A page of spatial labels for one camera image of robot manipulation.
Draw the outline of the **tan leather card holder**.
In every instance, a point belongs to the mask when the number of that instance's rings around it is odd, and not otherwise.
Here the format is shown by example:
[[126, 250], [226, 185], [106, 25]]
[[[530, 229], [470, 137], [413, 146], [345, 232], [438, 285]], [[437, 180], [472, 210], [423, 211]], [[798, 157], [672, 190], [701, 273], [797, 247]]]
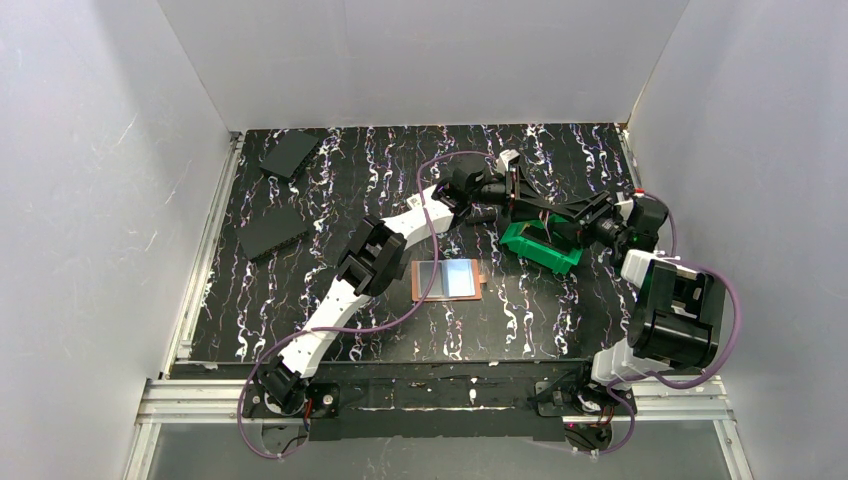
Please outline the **tan leather card holder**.
[[[411, 265], [411, 299], [418, 302], [417, 264]], [[481, 300], [483, 285], [486, 277], [480, 268], [478, 259], [444, 259], [440, 260], [445, 282], [445, 296], [441, 298], [425, 298], [425, 302], [472, 301]]]

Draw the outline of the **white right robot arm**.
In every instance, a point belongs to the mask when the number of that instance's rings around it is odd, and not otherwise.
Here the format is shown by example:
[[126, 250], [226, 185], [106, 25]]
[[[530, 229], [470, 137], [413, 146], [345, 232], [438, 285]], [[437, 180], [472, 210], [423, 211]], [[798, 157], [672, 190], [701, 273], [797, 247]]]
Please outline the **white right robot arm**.
[[725, 361], [719, 349], [722, 286], [716, 274], [658, 251], [659, 231], [672, 222], [662, 201], [637, 193], [617, 202], [601, 192], [559, 205], [529, 197], [515, 207], [542, 221], [555, 248], [600, 244], [609, 249], [614, 271], [637, 293], [625, 338], [593, 357], [596, 383], [623, 388], [689, 368], [708, 379]]

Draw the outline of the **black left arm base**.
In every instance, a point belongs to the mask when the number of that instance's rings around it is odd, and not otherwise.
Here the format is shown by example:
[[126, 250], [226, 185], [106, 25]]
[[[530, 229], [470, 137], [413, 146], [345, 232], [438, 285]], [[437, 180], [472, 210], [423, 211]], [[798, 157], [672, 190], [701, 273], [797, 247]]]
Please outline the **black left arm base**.
[[241, 413], [246, 418], [334, 418], [338, 384], [310, 382], [280, 371], [260, 371], [248, 384]]

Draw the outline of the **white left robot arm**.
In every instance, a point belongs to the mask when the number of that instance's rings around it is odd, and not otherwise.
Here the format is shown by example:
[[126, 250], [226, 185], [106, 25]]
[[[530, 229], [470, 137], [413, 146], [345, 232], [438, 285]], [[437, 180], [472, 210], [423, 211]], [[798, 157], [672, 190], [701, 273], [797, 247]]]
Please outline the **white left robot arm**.
[[297, 380], [313, 377], [335, 338], [352, 333], [347, 325], [351, 317], [403, 275], [404, 259], [412, 247], [429, 242], [433, 267], [421, 296], [399, 318], [366, 331], [372, 334], [389, 330], [412, 317], [444, 270], [439, 235], [458, 226], [476, 204], [502, 208], [513, 223], [566, 215], [524, 181], [515, 161], [500, 163], [498, 172], [491, 174], [476, 153], [466, 152], [464, 164], [449, 177], [430, 187], [420, 186], [417, 201], [407, 211], [362, 220], [343, 250], [335, 278], [315, 312], [299, 331], [279, 342], [276, 358], [270, 364], [273, 372]]

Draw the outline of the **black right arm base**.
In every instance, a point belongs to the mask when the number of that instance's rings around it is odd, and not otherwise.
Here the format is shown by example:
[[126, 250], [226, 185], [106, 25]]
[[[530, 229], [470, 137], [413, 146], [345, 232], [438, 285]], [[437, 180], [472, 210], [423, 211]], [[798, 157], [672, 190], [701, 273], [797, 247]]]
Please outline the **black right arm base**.
[[537, 382], [528, 402], [542, 417], [582, 415], [600, 423], [609, 422], [619, 415], [628, 416], [625, 405], [633, 413], [637, 412], [631, 390], [613, 392], [623, 402], [611, 396], [605, 387], [597, 383], [579, 384], [575, 380], [562, 377], [556, 381]]

